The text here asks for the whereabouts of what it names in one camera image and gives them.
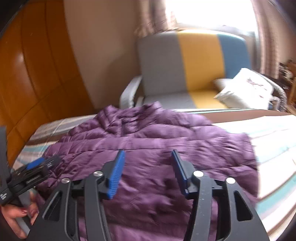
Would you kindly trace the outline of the left hand red nails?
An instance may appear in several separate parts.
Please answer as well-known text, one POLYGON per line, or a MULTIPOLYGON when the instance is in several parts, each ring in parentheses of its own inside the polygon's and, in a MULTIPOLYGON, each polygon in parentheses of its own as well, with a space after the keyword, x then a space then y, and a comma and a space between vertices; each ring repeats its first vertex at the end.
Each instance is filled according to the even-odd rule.
POLYGON ((20 239, 25 239, 27 235, 23 231, 23 229, 18 225, 16 218, 22 218, 27 216, 28 214, 31 217, 31 224, 33 224, 39 214, 39 209, 36 203, 36 194, 30 191, 30 205, 25 208, 17 207, 14 205, 7 204, 5 206, 1 206, 1 213, 12 229, 12 231, 16 234, 16 236, 20 239))

